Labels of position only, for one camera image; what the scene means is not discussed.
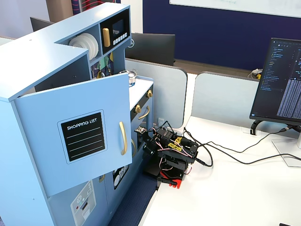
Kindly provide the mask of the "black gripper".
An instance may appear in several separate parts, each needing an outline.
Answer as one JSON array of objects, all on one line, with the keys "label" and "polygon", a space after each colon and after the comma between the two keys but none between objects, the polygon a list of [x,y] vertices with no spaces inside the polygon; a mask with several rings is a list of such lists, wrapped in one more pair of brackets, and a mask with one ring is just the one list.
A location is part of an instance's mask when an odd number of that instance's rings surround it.
[{"label": "black gripper", "polygon": [[155,130],[151,128],[143,133],[143,157],[152,156],[152,148],[170,148],[172,140],[175,140],[176,133],[166,128]]}]

